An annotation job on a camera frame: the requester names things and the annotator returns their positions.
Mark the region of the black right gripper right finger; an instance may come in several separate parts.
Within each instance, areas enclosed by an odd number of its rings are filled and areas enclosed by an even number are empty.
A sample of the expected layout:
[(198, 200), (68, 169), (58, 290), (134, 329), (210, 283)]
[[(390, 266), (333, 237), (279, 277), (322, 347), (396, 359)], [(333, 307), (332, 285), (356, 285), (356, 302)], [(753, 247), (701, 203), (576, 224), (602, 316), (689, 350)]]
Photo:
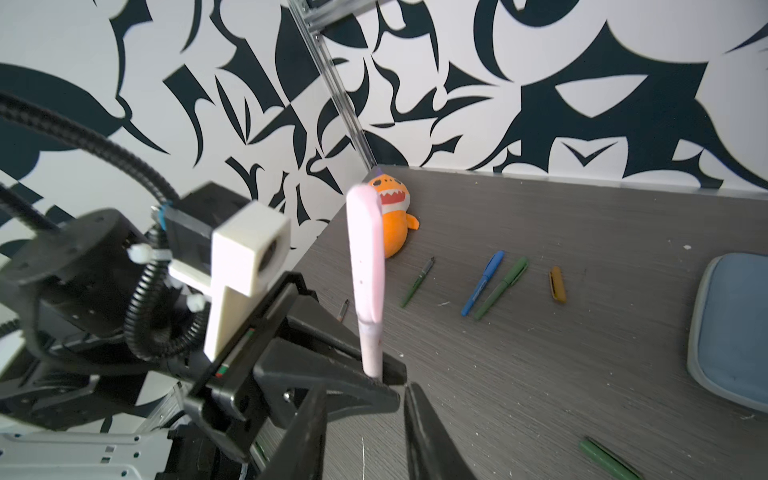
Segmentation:
[(410, 479), (476, 479), (416, 383), (405, 389), (404, 425)]

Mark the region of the blue pen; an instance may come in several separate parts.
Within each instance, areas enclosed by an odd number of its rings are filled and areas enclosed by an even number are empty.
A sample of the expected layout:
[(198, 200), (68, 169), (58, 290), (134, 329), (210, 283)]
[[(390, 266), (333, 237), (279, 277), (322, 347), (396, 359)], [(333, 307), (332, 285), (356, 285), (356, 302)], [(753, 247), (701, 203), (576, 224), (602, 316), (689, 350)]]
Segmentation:
[(487, 286), (487, 284), (495, 274), (496, 270), (502, 263), (504, 256), (505, 256), (505, 252), (500, 250), (500, 251), (497, 251), (490, 258), (490, 260), (488, 261), (488, 263), (486, 264), (483, 270), (480, 280), (478, 281), (478, 283), (474, 288), (472, 295), (469, 297), (469, 299), (467, 300), (467, 302), (465, 303), (464, 307), (461, 310), (462, 316), (466, 317), (470, 313), (471, 309), (473, 308), (474, 304), (480, 297), (481, 293), (483, 292), (483, 290), (485, 289), (485, 287)]

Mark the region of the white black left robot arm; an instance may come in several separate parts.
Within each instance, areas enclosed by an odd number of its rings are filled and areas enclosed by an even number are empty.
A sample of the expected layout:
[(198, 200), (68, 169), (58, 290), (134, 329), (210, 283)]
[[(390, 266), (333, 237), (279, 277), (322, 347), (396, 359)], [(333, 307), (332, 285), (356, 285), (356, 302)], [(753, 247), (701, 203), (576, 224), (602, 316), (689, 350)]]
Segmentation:
[(4, 120), (115, 166), (157, 201), (146, 232), (115, 209), (55, 223), (10, 189), (34, 237), (1, 270), (26, 351), (1, 377), (5, 415), (65, 430), (125, 413), (150, 372), (189, 383), (163, 479), (322, 475), (329, 422), (391, 413), (406, 367), (360, 340), (282, 263), (282, 213), (209, 183), (180, 196), (102, 134), (6, 94)]

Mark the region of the green pen cap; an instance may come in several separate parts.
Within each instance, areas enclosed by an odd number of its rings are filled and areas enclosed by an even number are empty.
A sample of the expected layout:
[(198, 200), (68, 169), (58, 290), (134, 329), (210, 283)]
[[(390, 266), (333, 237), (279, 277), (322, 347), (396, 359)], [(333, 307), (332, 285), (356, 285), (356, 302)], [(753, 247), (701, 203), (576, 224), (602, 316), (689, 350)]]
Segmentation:
[(643, 480), (643, 475), (618, 455), (596, 440), (584, 437), (579, 442), (581, 451), (597, 466), (617, 480)]

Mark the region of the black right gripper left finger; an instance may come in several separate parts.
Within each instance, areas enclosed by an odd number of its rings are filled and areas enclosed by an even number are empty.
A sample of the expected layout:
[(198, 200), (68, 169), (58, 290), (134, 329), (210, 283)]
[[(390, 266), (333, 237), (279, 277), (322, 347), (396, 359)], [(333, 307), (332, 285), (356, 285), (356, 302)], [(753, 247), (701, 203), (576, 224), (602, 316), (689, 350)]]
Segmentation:
[(277, 450), (258, 479), (321, 479), (326, 432), (326, 387), (314, 386), (304, 398)]

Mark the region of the thin dark green pen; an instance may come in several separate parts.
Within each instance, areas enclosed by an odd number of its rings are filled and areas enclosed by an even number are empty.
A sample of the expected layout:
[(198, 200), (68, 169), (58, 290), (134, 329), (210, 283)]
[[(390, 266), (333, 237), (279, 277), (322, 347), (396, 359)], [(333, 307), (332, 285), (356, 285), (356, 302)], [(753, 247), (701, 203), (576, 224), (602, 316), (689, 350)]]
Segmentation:
[(408, 305), (408, 303), (411, 301), (413, 296), (416, 294), (416, 292), (420, 288), (421, 284), (427, 278), (430, 270), (434, 266), (434, 263), (435, 263), (435, 257), (432, 256), (432, 257), (430, 257), (428, 259), (426, 264), (422, 267), (422, 269), (418, 273), (414, 283), (411, 285), (411, 287), (409, 288), (407, 294), (405, 295), (405, 297), (403, 298), (403, 300), (401, 302), (401, 307), (402, 308), (405, 308)]

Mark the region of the pink pen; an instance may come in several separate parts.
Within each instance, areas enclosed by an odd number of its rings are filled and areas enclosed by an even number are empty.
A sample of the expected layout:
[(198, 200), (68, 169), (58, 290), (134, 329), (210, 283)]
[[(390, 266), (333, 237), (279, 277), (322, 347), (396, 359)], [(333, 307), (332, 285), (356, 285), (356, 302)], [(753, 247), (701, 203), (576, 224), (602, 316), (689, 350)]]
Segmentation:
[(363, 371), (368, 377), (381, 380), (383, 376), (383, 324), (359, 320), (358, 332)]

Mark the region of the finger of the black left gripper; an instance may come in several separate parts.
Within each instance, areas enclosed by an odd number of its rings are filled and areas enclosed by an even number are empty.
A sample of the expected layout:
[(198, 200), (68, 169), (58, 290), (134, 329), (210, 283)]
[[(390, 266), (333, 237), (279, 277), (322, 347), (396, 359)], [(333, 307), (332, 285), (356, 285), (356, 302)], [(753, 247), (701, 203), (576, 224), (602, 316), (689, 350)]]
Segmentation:
[[(315, 340), (332, 347), (352, 360), (352, 365), (362, 373), (359, 332), (355, 334), (311, 297), (300, 297), (287, 314), (288, 324)], [(407, 367), (383, 351), (383, 376), (385, 385), (404, 385)]]
[(263, 392), (272, 423), (286, 429), (309, 391), (317, 386), (327, 393), (329, 421), (379, 413), (400, 407), (394, 389), (401, 384), (401, 362), (383, 355), (380, 380), (368, 377), (361, 364), (338, 354), (329, 356), (284, 339), (269, 343), (253, 367), (253, 377)]

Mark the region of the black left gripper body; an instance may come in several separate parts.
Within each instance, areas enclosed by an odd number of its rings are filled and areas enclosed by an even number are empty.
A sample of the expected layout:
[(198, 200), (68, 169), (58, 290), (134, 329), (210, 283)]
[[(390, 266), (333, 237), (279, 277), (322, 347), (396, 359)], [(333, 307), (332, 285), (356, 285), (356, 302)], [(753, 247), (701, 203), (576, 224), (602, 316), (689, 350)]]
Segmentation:
[(301, 273), (282, 274), (183, 401), (192, 422), (233, 461), (251, 460), (250, 445), (269, 417), (270, 407), (253, 369), (283, 331), (287, 313), (301, 295), (317, 298)]

